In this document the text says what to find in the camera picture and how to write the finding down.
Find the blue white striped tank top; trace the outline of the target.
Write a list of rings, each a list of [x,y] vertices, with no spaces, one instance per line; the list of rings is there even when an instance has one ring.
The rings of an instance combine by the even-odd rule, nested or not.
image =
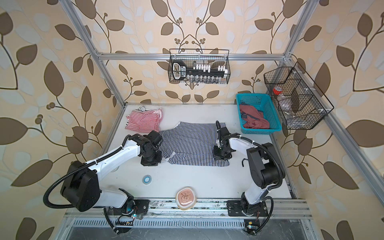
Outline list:
[[[172,129],[160,131],[160,151],[172,165],[227,167],[228,160],[216,160],[217,125],[179,122]]]

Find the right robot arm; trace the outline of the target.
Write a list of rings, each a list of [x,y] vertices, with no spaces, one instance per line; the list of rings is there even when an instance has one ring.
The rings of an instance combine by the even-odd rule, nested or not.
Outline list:
[[[216,129],[218,139],[214,146],[214,159],[229,160],[233,152],[239,152],[246,156],[243,160],[248,161],[253,181],[239,200],[227,201],[227,209],[231,217],[256,217],[254,222],[245,223],[245,232],[255,236],[272,216],[274,200],[269,192],[282,185],[285,170],[271,143],[258,144],[241,134],[231,134],[219,121],[216,121]]]

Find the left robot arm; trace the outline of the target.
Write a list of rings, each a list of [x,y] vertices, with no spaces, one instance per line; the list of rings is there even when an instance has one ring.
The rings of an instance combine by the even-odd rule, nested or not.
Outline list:
[[[79,161],[71,163],[67,174],[47,189],[43,203],[51,209],[75,208],[79,212],[102,208],[109,226],[119,234],[120,231],[108,216],[108,210],[116,209],[122,216],[135,218],[142,208],[137,206],[133,195],[126,190],[102,189],[100,182],[113,170],[136,157],[141,158],[142,166],[157,166],[162,161],[162,140],[156,131],[144,136],[127,135],[116,149],[83,164]]]

